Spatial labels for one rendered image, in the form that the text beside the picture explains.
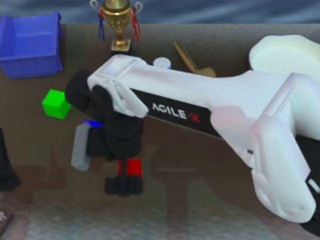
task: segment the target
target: white cup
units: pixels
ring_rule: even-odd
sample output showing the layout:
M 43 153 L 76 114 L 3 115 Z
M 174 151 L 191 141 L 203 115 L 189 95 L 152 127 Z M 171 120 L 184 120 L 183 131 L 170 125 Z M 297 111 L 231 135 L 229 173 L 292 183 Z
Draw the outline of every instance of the white cup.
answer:
M 166 57 L 158 57 L 153 61 L 153 66 L 163 69 L 171 69 L 171 61 Z

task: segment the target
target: blue object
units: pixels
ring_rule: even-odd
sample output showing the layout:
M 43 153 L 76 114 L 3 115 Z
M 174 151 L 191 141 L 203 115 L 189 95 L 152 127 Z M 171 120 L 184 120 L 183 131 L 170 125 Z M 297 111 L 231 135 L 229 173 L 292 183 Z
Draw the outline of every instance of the blue object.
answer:
M 85 121 L 82 121 L 82 124 L 89 124 L 91 128 L 102 128 L 103 127 L 99 122 L 94 121 L 94 120 L 85 120 Z
M 49 15 L 3 16 L 0 22 L 0 67 L 11 79 L 56 75 L 62 71 L 59 12 Z
M 104 19 L 100 14 L 98 14 L 98 16 L 99 16 L 98 38 L 99 40 L 104 41 L 105 40 Z

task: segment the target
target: trophy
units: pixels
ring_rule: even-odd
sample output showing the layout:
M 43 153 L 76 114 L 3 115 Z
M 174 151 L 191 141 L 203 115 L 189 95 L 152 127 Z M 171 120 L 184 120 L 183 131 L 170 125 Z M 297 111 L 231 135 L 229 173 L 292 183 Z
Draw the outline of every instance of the trophy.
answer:
M 102 6 L 98 9 L 97 0 L 91 0 L 90 5 L 99 14 L 99 31 L 104 31 L 103 21 L 105 21 L 116 33 L 116 37 L 111 43 L 111 56 L 116 54 L 133 56 L 135 50 L 133 49 L 131 40 L 125 38 L 124 30 L 131 22 L 135 39 L 139 42 L 140 26 L 138 24 L 137 14 L 143 8 L 142 3 L 136 2 L 132 7 L 129 0 L 104 0 Z

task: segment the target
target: tabletop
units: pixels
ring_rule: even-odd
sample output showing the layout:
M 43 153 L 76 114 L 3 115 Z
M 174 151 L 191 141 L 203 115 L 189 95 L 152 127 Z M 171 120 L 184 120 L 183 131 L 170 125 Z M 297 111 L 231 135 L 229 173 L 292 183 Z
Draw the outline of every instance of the tabletop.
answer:
M 250 169 L 222 140 L 146 118 L 142 159 L 145 191 L 131 197 L 104 193 L 115 162 L 91 159 L 88 172 L 71 167 L 76 126 L 88 118 L 71 108 L 63 120 L 45 115 L 49 89 L 64 91 L 80 69 L 108 60 L 113 33 L 98 40 L 96 25 L 64 25 L 56 76 L 11 80 L 0 75 L 0 127 L 22 180 L 0 193 L 12 211 L 4 240 L 316 240 L 298 224 L 271 214 L 254 193 Z M 218 77 L 248 70 L 248 52 L 267 35 L 301 34 L 320 41 L 320 25 L 142 25 L 137 56 L 151 64 L 169 58 L 188 71 L 173 42 L 180 40 L 199 68 Z

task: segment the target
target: white plate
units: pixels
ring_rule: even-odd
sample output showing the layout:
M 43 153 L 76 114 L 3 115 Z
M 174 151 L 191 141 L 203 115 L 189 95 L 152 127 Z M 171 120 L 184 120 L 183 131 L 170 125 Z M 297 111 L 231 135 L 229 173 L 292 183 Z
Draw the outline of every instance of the white plate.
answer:
M 320 83 L 320 45 L 301 35 L 269 35 L 249 53 L 253 70 L 275 74 L 306 74 Z

